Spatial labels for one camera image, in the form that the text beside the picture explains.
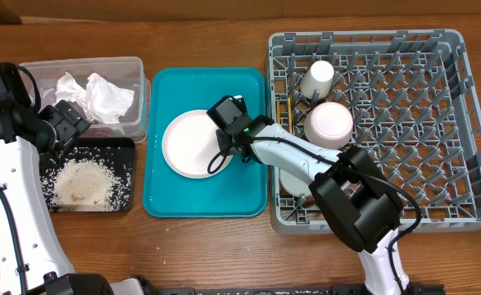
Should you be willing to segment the red snack wrapper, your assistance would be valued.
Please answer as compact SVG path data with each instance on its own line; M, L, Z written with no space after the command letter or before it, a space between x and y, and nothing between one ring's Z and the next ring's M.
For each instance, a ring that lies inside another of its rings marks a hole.
M94 121L84 135L93 138L119 137L122 135L122 128L118 124L102 124Z

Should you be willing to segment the white napkin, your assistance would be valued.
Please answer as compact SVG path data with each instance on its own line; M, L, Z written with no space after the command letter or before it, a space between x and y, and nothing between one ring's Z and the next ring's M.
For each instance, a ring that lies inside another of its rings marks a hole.
M57 81L55 94L57 103L74 102L81 107L88 120L106 125L119 124L120 118L134 101L134 90L119 88L98 73L92 73L83 88L66 72Z

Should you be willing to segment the pink plate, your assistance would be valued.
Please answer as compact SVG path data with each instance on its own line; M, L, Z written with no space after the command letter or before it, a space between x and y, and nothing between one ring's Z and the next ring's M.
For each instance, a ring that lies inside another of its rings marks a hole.
M167 165L190 179L210 177L207 167L220 151L218 127L205 110L187 111L172 120L161 140Z

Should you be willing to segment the white bowl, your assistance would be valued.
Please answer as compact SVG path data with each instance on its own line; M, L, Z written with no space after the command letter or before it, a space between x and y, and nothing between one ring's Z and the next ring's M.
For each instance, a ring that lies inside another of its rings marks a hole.
M282 187L291 195L296 197L312 197L311 191L306 183L288 173L286 170L279 170L279 182Z

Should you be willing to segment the cream cup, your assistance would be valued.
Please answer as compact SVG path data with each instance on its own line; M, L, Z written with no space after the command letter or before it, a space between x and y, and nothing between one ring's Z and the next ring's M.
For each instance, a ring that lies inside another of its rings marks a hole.
M315 91L319 98L326 98L334 78L334 67L327 61L315 61L300 83L300 90L306 98L313 98Z

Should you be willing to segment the pink small bowl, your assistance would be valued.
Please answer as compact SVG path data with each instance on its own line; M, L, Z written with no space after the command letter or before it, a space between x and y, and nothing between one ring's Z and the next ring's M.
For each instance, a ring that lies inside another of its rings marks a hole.
M339 149L352 138L353 118L340 103L324 102L307 116L304 132L307 140L327 149Z

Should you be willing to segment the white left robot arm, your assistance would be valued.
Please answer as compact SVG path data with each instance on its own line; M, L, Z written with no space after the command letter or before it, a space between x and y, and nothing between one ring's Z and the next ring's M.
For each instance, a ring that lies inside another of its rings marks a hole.
M0 293L157 294L141 275L110 283L78 274L59 243L39 176L90 124L67 102L41 106L21 78L22 66L0 62Z

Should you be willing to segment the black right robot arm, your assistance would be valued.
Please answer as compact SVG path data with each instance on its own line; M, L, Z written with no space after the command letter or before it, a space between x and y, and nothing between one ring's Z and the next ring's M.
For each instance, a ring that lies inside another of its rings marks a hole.
M224 96L207 111L217 126L219 152L207 171L237 154L288 172L304 182L332 232L357 252L372 294L403 294L410 283L397 240L402 236L402 190L387 181L362 148L316 146L286 131L268 116L251 118L241 96Z

